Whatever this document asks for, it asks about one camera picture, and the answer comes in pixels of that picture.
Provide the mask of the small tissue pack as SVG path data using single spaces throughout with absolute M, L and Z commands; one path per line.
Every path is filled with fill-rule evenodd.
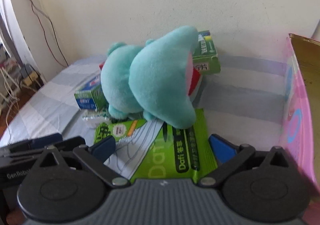
M 82 120 L 89 128 L 97 128 L 101 123 L 107 125 L 112 123 L 110 114 L 104 109 L 101 111 L 85 110 L 82 115 Z

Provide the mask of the green wet wipes packet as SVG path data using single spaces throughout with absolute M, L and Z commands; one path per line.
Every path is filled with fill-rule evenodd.
M 196 109 L 195 113 L 195 124 L 188 129 L 177 129 L 160 120 L 101 123 L 94 143 L 114 137 L 116 148 L 104 164 L 131 182 L 138 178 L 190 178 L 197 183 L 217 169 L 217 162 L 204 111 Z

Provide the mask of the Crest toothpaste box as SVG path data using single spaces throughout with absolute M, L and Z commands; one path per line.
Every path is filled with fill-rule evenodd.
M 80 109 L 92 111 L 100 111 L 107 106 L 107 101 L 104 97 L 100 75 L 96 75 L 75 93 L 74 97 Z

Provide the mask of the teal plush toy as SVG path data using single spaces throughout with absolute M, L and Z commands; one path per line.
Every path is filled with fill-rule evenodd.
M 101 70 L 101 88 L 108 112 L 115 119 L 142 113 L 186 129 L 196 121 L 189 96 L 193 77 L 192 54 L 198 30 L 179 27 L 144 46 L 114 43 Z

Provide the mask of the green medicine box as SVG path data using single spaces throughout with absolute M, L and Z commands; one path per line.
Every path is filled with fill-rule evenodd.
M 198 33 L 198 45 L 193 52 L 193 65 L 202 75 L 221 72 L 220 61 L 209 30 Z

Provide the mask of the cluttered side shelf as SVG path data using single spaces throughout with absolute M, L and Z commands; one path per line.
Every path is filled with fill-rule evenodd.
M 22 90 L 36 92 L 42 86 L 40 74 L 29 64 L 20 66 L 1 43 L 1 113 L 18 101 Z

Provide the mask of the pink biscuit tin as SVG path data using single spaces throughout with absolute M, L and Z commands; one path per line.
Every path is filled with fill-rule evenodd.
M 298 64 L 294 40 L 310 43 L 310 39 L 289 34 L 284 54 L 284 111 L 279 144 L 296 162 L 300 172 L 311 183 L 313 193 L 319 194 L 319 183 L 314 171 L 313 126 L 310 103 Z

